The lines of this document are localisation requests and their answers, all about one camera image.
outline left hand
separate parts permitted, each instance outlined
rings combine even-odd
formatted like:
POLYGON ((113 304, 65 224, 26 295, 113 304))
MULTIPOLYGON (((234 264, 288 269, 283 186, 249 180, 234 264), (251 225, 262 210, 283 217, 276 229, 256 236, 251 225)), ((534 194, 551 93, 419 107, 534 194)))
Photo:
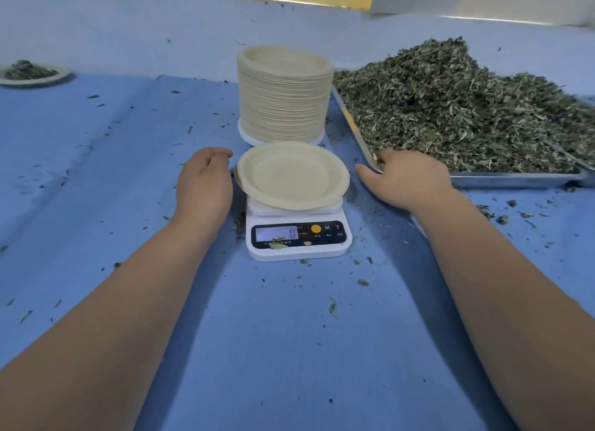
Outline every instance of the left hand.
POLYGON ((172 222, 201 226, 216 235, 231 207, 231 149, 203 148, 182 167, 176 187, 172 222))

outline forearm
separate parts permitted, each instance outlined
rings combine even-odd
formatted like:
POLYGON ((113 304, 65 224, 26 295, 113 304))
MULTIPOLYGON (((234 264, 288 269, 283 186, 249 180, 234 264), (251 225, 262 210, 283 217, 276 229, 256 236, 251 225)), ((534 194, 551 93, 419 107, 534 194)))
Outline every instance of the forearm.
POLYGON ((214 235, 192 229, 158 232, 0 371, 3 429, 133 428, 214 235))
POLYGON ((517 423, 592 429, 595 320, 464 195, 453 190, 414 213, 482 364, 517 423))

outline digital kitchen scale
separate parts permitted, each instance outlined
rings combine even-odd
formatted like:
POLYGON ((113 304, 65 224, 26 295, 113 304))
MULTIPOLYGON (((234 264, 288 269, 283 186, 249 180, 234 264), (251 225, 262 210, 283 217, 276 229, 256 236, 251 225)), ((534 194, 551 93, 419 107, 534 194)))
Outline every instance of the digital kitchen scale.
POLYGON ((336 257, 352 241, 343 198, 317 209, 287 210, 248 197, 246 246, 259 262, 336 257))

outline pile of dried herbs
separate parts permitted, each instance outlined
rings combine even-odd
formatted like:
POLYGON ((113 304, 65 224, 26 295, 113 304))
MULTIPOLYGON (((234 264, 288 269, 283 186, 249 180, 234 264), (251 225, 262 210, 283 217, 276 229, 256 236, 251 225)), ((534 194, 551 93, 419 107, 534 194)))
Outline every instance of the pile of dried herbs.
POLYGON ((429 39, 334 84, 370 149, 416 149, 452 171, 572 172, 595 164, 595 111, 543 77, 498 76, 465 41, 429 39))
POLYGON ((58 71, 54 69, 47 69, 26 59, 20 59, 4 71, 4 78, 7 80, 35 80, 55 76, 57 73, 58 71))

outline metal tray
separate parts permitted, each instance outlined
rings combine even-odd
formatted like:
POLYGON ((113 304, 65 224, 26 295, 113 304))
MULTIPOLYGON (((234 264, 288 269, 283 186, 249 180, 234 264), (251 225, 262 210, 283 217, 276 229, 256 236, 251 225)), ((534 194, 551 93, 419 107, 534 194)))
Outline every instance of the metal tray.
MULTIPOLYGON (((337 89, 333 86, 331 96, 343 113, 359 150, 366 159, 368 166, 377 173, 383 172, 383 165, 376 163, 372 152, 365 143, 359 127, 349 114, 337 89)), ((563 187, 565 185, 576 185, 578 187, 595 187, 595 169, 586 163, 575 159, 575 172, 569 174, 550 173, 460 173, 451 172, 452 184, 458 188, 481 188, 481 189, 544 189, 563 187)))

